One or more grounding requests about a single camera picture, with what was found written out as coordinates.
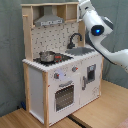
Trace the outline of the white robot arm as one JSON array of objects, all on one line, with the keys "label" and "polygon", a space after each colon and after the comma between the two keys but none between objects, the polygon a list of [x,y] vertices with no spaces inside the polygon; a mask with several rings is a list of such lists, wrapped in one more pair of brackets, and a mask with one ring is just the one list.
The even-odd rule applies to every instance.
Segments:
[{"label": "white robot arm", "polygon": [[80,18],[88,32],[86,42],[99,52],[105,59],[121,66],[128,73],[128,49],[112,53],[101,45],[101,42],[113,31],[113,23],[104,16],[100,16],[90,0],[78,0]]}]

